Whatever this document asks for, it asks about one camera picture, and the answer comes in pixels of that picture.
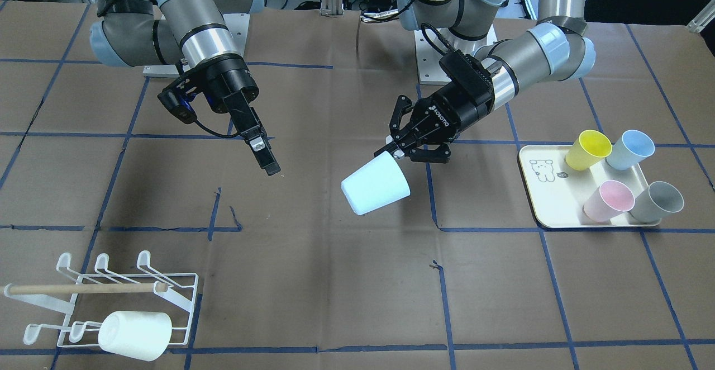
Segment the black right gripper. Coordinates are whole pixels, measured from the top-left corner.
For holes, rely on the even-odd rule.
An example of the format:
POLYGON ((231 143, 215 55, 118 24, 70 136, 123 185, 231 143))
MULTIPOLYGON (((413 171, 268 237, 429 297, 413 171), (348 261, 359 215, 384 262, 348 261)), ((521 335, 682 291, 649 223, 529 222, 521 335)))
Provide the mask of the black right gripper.
POLYGON ((280 166, 257 113, 250 106, 260 92, 240 54, 222 54, 207 59, 179 77, 189 89, 204 93, 213 112, 229 113, 234 126, 268 176, 280 166))

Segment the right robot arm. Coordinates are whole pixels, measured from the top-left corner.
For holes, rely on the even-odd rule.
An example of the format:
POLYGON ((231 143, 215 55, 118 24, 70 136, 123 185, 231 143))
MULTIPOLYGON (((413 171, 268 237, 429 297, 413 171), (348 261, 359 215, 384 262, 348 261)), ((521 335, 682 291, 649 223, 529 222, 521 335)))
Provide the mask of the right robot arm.
POLYGON ((230 115, 235 136, 268 175, 279 172, 251 103, 260 90, 227 22, 227 13, 256 13, 265 0, 98 0, 90 44, 111 67, 174 66, 178 77, 158 95, 183 123, 197 124, 190 103, 200 93, 215 113, 230 115))

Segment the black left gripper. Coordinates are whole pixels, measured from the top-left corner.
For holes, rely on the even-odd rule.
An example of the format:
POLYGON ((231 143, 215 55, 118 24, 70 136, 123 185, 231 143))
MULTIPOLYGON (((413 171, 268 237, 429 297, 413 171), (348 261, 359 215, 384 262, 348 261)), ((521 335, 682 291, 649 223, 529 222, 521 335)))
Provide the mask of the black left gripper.
POLYGON ((400 95, 390 119, 390 141, 386 148, 397 159, 413 162, 446 164, 450 148, 442 143, 434 149, 422 148, 422 141, 453 141, 455 136, 476 121, 489 115, 494 108, 494 89, 490 73, 472 56, 460 51, 447 52, 439 61, 450 83, 412 101, 400 95))

